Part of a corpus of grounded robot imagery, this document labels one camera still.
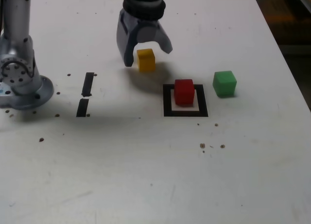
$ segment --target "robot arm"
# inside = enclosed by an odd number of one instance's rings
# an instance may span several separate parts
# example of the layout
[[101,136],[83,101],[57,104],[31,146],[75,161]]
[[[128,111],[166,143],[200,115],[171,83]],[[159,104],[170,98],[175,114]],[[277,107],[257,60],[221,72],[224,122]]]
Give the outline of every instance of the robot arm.
[[[133,64],[135,45],[159,43],[170,53],[173,48],[158,20],[163,17],[163,0],[124,0],[120,12],[117,44],[126,66]],[[52,82],[40,76],[29,36],[30,0],[0,0],[0,107],[36,108],[53,95]]]
[[30,0],[1,0],[0,107],[29,109],[53,95],[52,82],[39,75],[29,36]]
[[163,0],[124,0],[118,22],[117,44],[126,66],[132,66],[134,47],[138,43],[155,41],[164,52],[173,50],[158,21],[163,17],[165,7]]

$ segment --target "black line marking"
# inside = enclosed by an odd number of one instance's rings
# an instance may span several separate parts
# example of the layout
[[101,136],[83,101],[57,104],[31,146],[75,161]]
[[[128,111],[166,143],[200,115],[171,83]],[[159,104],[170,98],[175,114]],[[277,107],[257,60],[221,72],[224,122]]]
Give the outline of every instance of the black line marking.
[[163,85],[163,107],[165,117],[208,117],[203,85],[194,85],[199,111],[172,111],[171,90],[175,85]]
[[81,94],[83,97],[92,96],[91,90],[92,90],[93,79],[94,79],[94,73],[93,72],[87,72],[86,78],[84,80],[84,85],[82,88],[82,94]]
[[80,99],[78,111],[77,111],[77,117],[86,117],[88,100],[89,99]]

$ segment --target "white table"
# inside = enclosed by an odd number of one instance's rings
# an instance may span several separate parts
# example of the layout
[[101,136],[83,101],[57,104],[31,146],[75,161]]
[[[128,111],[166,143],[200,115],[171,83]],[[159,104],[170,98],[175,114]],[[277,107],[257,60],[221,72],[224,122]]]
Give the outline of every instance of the white table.
[[[32,0],[38,68],[61,94],[0,111],[1,224],[311,222],[310,111],[256,1],[165,1],[174,50],[137,46],[159,63],[143,75],[117,48],[122,0]],[[223,70],[235,98],[213,90]],[[86,72],[91,116],[76,118]],[[208,118],[163,117],[179,78],[204,85]]]

